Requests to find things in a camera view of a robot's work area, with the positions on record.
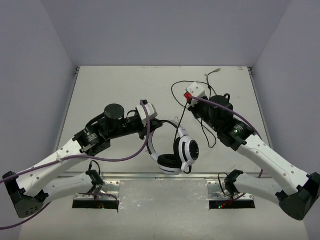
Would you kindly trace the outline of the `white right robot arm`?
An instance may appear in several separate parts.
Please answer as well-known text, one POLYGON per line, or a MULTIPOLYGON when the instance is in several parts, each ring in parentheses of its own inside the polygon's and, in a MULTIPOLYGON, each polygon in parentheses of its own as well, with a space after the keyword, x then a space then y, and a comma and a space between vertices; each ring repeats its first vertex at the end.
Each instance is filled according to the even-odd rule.
POLYGON ((307 173, 271 149, 257 130, 234 112, 226 96, 197 97, 188 92, 184 96, 189 111, 213 129, 223 145, 251 160, 269 175, 269 178, 258 178, 233 170, 224 179, 230 195, 257 196, 276 204, 289 217, 302 221, 320 197, 319 173, 307 173))

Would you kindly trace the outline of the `white and black headphones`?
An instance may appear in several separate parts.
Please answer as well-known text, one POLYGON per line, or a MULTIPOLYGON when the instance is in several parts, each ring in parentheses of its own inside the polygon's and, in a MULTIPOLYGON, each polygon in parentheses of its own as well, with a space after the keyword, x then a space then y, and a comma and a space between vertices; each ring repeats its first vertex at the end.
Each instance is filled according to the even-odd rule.
POLYGON ((181 173, 190 174, 193 164, 199 158, 199 145, 190 135, 187 130, 174 120, 159 120, 151 121, 152 128, 147 142, 147 151, 150 157, 157 163, 159 169, 166 175, 177 176, 181 173), (163 124, 170 124, 177 131, 177 137, 173 142, 173 154, 159 154, 153 144, 153 136, 157 129, 163 124))

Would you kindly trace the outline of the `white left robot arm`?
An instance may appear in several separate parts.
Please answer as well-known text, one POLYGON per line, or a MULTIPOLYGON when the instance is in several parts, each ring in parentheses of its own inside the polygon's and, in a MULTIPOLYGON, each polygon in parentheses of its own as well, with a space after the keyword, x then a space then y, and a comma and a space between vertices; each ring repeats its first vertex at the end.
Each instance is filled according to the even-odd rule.
POLYGON ((56 152, 27 170, 6 173, 2 183, 17 216, 28 218, 44 205, 70 195, 96 195, 105 184, 96 170, 89 169, 65 180, 58 177, 81 162, 97 160, 99 153, 110 148, 113 139, 138 134, 140 139, 147 140, 158 115, 156 108, 142 100, 134 113, 134 116, 125 117, 121 105, 109 104, 56 152))

